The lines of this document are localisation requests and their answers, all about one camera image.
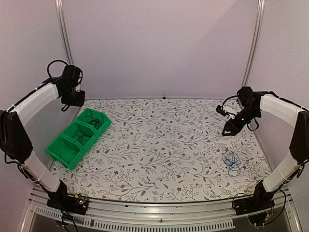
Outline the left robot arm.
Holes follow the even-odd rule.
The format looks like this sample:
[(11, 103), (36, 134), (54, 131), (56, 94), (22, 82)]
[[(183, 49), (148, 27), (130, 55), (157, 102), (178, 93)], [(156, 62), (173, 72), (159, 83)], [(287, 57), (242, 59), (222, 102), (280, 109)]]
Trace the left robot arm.
[(50, 123), (43, 125), (38, 116), (52, 102), (61, 100), (62, 112), (71, 106), (81, 107), (84, 103), (85, 92), (80, 89), (82, 70), (59, 59), (50, 62), (48, 67), (60, 62), (64, 69), (59, 77), (48, 73), (48, 78), (38, 87), (0, 112), (0, 148), (5, 163), (16, 164), (27, 179), (47, 193), (51, 204), (62, 211), (77, 212), (87, 208), (87, 198), (68, 193), (66, 184), (51, 174), (37, 156), (31, 141), (51, 128)]

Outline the green plastic bin far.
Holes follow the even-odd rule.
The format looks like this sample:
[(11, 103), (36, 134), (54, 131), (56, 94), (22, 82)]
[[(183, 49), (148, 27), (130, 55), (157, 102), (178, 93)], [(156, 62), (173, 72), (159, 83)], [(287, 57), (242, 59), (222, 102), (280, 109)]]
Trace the green plastic bin far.
[(77, 121), (83, 122), (95, 129), (95, 132), (101, 136), (104, 131), (112, 124), (105, 113), (92, 109), (83, 110), (77, 117)]

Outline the aluminium frame rear bottom rail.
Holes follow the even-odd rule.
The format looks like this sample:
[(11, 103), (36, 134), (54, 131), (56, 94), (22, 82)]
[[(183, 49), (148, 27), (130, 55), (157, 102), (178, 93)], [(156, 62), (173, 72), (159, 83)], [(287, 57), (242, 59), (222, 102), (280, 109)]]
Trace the aluminium frame rear bottom rail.
[[(86, 98), (85, 101), (90, 100), (163, 100), (163, 97), (124, 97), (124, 98)], [(190, 99), (190, 100), (220, 100), (223, 101), (226, 98), (202, 98), (202, 97), (166, 97), (166, 100), (178, 100), (178, 99)]]

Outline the green plastic bin near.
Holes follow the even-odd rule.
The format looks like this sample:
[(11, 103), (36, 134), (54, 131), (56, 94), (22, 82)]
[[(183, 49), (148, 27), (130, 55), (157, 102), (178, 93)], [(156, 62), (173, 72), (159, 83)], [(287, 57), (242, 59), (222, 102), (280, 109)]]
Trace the green plastic bin near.
[(73, 170), (85, 155), (82, 145), (66, 135), (56, 137), (45, 150), (54, 160), (70, 170)]

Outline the aluminium frame right rear post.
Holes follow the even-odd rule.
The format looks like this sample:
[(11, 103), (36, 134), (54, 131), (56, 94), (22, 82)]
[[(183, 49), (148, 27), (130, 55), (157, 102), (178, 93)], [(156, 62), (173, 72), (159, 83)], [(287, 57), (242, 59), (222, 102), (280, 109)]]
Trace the aluminium frame right rear post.
[(249, 79), (250, 79), (250, 74), (251, 74), (251, 71), (252, 71), (255, 54), (256, 54), (256, 51), (257, 51), (257, 48), (258, 48), (259, 37), (260, 37), (260, 34), (261, 34), (263, 17), (264, 17), (264, 10), (265, 10), (265, 0), (258, 0), (257, 1), (255, 23), (254, 23), (254, 28), (253, 28), (252, 41), (251, 41), (251, 45), (250, 45), (250, 49), (249, 49), (249, 55), (248, 55), (247, 63), (246, 63), (245, 70), (244, 70), (243, 79), (242, 79), (242, 82), (241, 82), (242, 87), (247, 86)]

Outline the green plastic bin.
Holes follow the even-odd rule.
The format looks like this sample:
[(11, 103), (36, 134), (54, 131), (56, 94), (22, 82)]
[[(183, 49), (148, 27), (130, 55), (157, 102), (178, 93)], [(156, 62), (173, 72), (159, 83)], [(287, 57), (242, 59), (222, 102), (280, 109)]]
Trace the green plastic bin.
[(101, 136), (104, 131), (112, 124), (105, 113), (92, 109), (83, 110), (77, 117), (77, 121), (83, 122), (95, 129), (95, 132)]
[(61, 135), (66, 136), (72, 142), (79, 145), (85, 152), (87, 152), (98, 139), (98, 134), (93, 127), (79, 121), (70, 123), (62, 131)]
[(73, 170), (85, 155), (82, 145), (66, 135), (56, 137), (45, 150), (54, 160), (70, 170)]

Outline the aluminium front rail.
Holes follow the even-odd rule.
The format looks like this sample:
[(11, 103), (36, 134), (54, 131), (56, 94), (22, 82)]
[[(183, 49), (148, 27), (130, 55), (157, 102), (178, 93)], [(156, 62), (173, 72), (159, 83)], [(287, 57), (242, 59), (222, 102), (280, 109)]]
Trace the aluminium front rail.
[(23, 232), (300, 232), (302, 226), (288, 188), (274, 195), (274, 206), (239, 214), (232, 199), (193, 203), (129, 203), (90, 199), (84, 215), (63, 218), (34, 187), (27, 202)]

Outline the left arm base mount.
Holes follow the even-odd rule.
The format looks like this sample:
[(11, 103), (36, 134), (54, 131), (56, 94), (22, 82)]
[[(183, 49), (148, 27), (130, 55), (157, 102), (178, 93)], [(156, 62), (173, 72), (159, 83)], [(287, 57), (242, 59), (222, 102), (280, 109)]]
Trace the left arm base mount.
[(65, 212), (85, 215), (89, 205), (89, 197), (77, 195), (49, 195), (47, 206)]

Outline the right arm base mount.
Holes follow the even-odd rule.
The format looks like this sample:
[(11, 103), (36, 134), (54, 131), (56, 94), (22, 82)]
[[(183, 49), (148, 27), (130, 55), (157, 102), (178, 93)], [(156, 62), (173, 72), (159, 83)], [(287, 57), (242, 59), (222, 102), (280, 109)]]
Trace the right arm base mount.
[(253, 196), (244, 193), (238, 193), (232, 199), (232, 208), (236, 215), (246, 215), (249, 223), (254, 227), (266, 225), (273, 215), (274, 206), (275, 203), (272, 199), (257, 203)]

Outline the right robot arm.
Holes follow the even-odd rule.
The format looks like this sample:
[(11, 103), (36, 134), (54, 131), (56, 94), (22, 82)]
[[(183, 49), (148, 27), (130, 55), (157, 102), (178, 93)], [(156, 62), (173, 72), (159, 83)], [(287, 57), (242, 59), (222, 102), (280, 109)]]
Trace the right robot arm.
[(309, 159), (309, 110), (278, 96), (272, 91), (254, 91), (241, 87), (230, 99), (236, 99), (239, 110), (227, 107), (227, 101), (216, 111), (228, 116), (222, 136), (236, 136), (252, 130), (257, 137), (271, 173), (258, 181), (252, 196), (235, 200), (233, 207), (244, 212), (264, 210), (273, 204), (275, 193), (295, 178)]

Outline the green plastic bin middle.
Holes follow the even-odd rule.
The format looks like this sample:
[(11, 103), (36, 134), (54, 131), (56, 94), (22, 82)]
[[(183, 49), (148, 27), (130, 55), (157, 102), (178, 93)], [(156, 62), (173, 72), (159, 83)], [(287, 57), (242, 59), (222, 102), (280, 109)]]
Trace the green plastic bin middle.
[(62, 131), (61, 135), (66, 136), (72, 142), (79, 145), (85, 152), (87, 152), (98, 139), (98, 134), (93, 127), (79, 121), (70, 123)]

